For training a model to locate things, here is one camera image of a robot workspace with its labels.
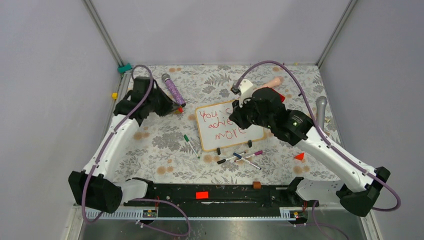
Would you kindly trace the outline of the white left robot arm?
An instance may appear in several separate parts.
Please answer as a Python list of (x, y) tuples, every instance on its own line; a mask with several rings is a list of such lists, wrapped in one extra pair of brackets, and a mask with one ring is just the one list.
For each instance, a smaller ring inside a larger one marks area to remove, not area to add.
[(72, 171), (68, 177), (75, 202), (108, 214), (134, 199), (144, 206), (152, 204), (155, 200), (152, 181), (139, 177), (121, 182), (113, 180), (128, 143), (144, 119), (150, 113), (164, 117), (177, 108), (177, 103), (156, 80), (135, 78), (133, 88), (116, 104), (109, 130), (92, 159), (83, 170)]

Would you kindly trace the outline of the yellow framed whiteboard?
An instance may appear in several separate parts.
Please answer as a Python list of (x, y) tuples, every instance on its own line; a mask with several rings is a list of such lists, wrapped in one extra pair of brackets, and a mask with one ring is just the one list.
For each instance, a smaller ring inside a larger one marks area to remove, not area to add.
[(249, 141), (256, 142), (266, 138), (262, 127), (251, 125), (242, 129), (229, 119), (233, 106), (231, 101), (204, 105), (195, 109), (198, 134), (204, 152), (218, 148), (228, 148)]

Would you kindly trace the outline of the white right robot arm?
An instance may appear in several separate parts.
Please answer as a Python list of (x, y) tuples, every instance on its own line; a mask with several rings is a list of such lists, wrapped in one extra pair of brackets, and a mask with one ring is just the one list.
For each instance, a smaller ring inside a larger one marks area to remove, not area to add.
[(232, 103), (229, 119), (242, 129), (252, 125), (271, 130), (279, 140), (308, 153), (333, 172), (338, 181), (324, 182), (294, 179), (287, 191), (287, 201), (299, 206), (304, 201), (340, 204), (348, 212), (365, 217), (376, 203), (390, 171), (374, 168), (358, 160), (328, 138), (313, 120), (299, 110), (286, 109), (280, 94), (269, 87), (239, 90)]

